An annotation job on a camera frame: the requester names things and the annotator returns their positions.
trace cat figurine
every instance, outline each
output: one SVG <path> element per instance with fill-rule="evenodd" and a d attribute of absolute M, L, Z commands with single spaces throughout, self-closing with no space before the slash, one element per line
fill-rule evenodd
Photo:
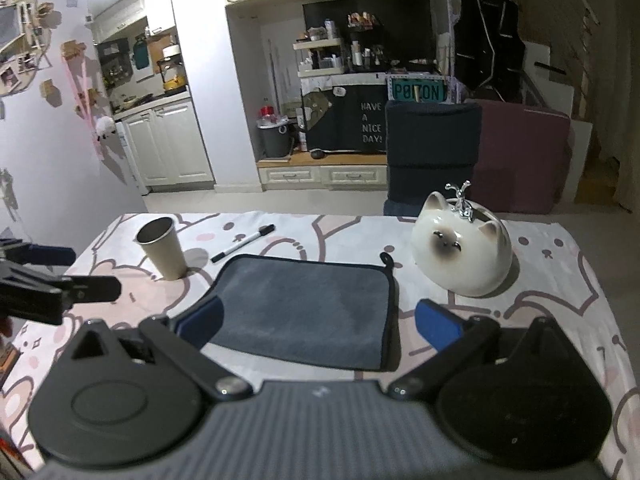
<path fill-rule="evenodd" d="M 434 283 L 461 296 L 479 298 L 493 292 L 509 273 L 511 240 L 490 211 L 464 198 L 449 202 L 437 191 L 424 203 L 412 231 L 412 254 Z"/>

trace cutting board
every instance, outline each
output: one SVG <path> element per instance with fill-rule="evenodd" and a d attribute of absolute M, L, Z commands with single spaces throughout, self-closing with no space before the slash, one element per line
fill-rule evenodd
<path fill-rule="evenodd" d="M 151 58 L 151 65 L 154 68 L 154 73 L 160 73 L 160 67 L 158 66 L 158 61 L 164 59 L 162 55 L 162 50 L 169 45 L 171 45 L 171 35 L 167 34 L 165 36 L 160 36 L 156 40 L 148 40 L 146 45 L 149 49 L 149 57 Z"/>

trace cat ear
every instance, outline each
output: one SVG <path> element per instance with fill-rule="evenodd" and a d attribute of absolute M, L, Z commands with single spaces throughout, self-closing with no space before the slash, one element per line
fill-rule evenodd
<path fill-rule="evenodd" d="M 495 220 L 489 220 L 482 224 L 479 228 L 480 232 L 489 238 L 489 240 L 495 242 L 498 240 L 498 234 L 500 234 L 500 226 Z"/>
<path fill-rule="evenodd" d="M 434 191 L 429 195 L 427 201 L 424 203 L 424 206 L 422 207 L 422 210 L 423 211 L 426 211 L 429 209 L 445 210 L 448 206 L 449 204 L 447 204 L 447 201 L 442 196 L 442 193 Z"/>

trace gray towel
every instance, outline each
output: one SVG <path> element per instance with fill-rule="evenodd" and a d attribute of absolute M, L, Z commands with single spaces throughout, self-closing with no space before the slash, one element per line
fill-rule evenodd
<path fill-rule="evenodd" d="M 395 311 L 388 259 L 378 267 L 235 256 L 209 293 L 224 306 L 210 341 L 285 361 L 380 370 Z"/>

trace black marker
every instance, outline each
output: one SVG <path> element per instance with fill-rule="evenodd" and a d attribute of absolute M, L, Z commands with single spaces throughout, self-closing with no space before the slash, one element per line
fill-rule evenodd
<path fill-rule="evenodd" d="M 253 242 L 254 240 L 257 240 L 261 236 L 266 236 L 269 233 L 273 233 L 275 230 L 276 230 L 276 226 L 274 224 L 265 225 L 264 227 L 261 227 L 260 229 L 258 229 L 258 232 L 255 235 L 251 235 L 248 238 L 245 238 L 244 240 L 242 240 L 240 243 L 229 247 L 226 251 L 216 254 L 211 259 L 211 261 L 213 263 L 218 263 L 225 256 L 229 256 L 231 253 L 236 252 L 239 248 L 244 247 L 245 245 Z"/>

